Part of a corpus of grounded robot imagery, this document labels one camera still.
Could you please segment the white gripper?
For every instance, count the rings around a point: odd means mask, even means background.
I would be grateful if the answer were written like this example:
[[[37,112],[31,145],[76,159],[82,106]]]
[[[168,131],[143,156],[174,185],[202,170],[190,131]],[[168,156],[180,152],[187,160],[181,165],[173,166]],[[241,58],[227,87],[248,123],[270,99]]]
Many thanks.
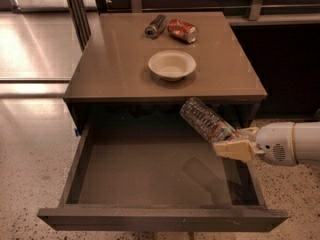
[[[293,147],[294,123],[271,123],[258,127],[238,130],[239,138],[245,140],[218,142],[213,145],[220,157],[248,162],[255,157],[255,149],[250,141],[255,141],[260,158],[277,166],[295,166],[297,164]]]

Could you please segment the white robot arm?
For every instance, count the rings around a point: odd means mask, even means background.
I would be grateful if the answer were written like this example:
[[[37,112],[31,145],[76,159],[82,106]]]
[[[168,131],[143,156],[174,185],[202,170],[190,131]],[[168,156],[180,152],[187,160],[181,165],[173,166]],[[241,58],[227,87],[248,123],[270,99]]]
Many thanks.
[[[255,157],[277,166],[320,161],[319,122],[277,122],[240,130],[241,136],[213,144],[224,158],[249,162]]]

